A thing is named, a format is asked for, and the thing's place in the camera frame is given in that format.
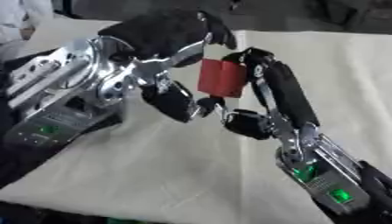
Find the robotic hand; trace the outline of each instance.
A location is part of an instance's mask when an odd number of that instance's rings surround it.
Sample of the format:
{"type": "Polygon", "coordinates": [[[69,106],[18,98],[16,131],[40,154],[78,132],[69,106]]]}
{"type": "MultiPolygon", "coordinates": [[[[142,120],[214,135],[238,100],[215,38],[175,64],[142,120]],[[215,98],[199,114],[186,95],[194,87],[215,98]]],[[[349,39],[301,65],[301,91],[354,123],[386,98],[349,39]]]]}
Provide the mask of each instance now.
{"type": "Polygon", "coordinates": [[[203,99],[220,110],[228,130],[258,140],[278,139],[277,165],[335,223],[391,223],[392,180],[318,131],[319,120],[287,65],[255,48],[223,60],[246,67],[247,82],[267,111],[230,112],[221,97],[203,99]]]}
{"type": "Polygon", "coordinates": [[[98,34],[2,71],[0,188],[120,114],[135,88],[154,108],[188,122],[198,106],[168,70],[201,60],[205,44],[236,47],[218,18],[196,10],[158,11],[98,34]]]}

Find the white sleeve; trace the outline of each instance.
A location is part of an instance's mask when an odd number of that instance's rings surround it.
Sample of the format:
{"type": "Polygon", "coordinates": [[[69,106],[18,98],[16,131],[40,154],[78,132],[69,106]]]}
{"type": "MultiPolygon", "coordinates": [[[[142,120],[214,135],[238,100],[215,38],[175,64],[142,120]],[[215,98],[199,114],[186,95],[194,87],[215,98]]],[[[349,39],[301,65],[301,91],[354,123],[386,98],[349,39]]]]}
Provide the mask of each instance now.
{"type": "Polygon", "coordinates": [[[37,27],[43,20],[54,18],[51,0],[23,0],[22,2],[34,27],[37,27]]]}
{"type": "Polygon", "coordinates": [[[17,39],[22,39],[19,28],[0,24],[0,45],[17,39]]]}

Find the black glove-like covering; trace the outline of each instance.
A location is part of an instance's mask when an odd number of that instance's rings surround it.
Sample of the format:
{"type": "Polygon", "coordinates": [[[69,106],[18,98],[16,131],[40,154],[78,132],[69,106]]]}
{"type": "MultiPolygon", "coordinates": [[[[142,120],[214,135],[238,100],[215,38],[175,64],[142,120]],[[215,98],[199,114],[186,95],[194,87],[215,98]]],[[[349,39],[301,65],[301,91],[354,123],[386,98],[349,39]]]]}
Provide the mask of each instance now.
{"type": "Polygon", "coordinates": [[[365,209],[349,215],[337,215],[317,201],[314,202],[336,224],[392,223],[392,179],[365,161],[360,164],[363,166],[360,170],[360,185],[371,198],[365,209]]]}
{"type": "MultiPolygon", "coordinates": [[[[210,44],[236,48],[235,37],[217,18],[196,10],[157,10],[140,15],[120,24],[99,31],[99,35],[121,39],[135,51],[132,56],[147,60],[157,55],[167,58],[181,48],[199,42],[212,34],[210,44]]],[[[202,55],[180,63],[178,67],[190,65],[202,59],[202,55]]]]}
{"type": "Polygon", "coordinates": [[[174,81],[166,92],[160,94],[155,86],[143,87],[143,99],[170,118],[187,123],[191,119],[192,93],[181,83],[174,81]]]}

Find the white cloth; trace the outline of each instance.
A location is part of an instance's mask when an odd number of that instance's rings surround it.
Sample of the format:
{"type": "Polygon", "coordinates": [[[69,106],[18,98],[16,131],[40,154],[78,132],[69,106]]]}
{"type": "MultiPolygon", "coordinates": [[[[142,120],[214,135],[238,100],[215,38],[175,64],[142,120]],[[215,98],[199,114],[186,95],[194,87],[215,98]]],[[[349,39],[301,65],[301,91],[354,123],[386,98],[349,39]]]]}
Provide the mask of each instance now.
{"type": "Polygon", "coordinates": [[[0,0],[0,61],[10,60],[24,47],[20,30],[53,18],[51,0],[0,0]]]}
{"type": "MultiPolygon", "coordinates": [[[[109,24],[72,20],[45,24],[24,53],[94,35],[109,24]]],[[[354,157],[392,176],[390,36],[257,31],[238,31],[236,36],[241,49],[263,48],[290,65],[322,131],[354,157]]],[[[206,49],[209,58],[226,53],[219,46],[206,49]]],[[[199,65],[171,72],[196,93],[199,65]]],[[[249,88],[239,101],[230,103],[261,111],[249,88]]],[[[331,223],[275,166],[278,141],[229,133],[214,115],[190,124],[174,122],[140,99],[129,103],[127,116],[119,127],[79,138],[1,190],[0,200],[171,223],[331,223]]]]}

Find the floor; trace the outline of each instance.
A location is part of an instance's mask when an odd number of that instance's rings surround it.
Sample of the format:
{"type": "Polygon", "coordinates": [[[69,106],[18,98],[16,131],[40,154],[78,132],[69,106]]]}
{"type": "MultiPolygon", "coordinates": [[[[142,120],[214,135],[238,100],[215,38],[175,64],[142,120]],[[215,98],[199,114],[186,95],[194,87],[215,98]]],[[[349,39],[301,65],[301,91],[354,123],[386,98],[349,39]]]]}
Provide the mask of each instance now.
{"type": "Polygon", "coordinates": [[[234,11],[229,0],[74,0],[74,11],[84,18],[124,20],[168,8],[202,9],[220,16],[234,29],[256,31],[339,31],[338,26],[311,18],[306,0],[243,0],[234,11]]]}

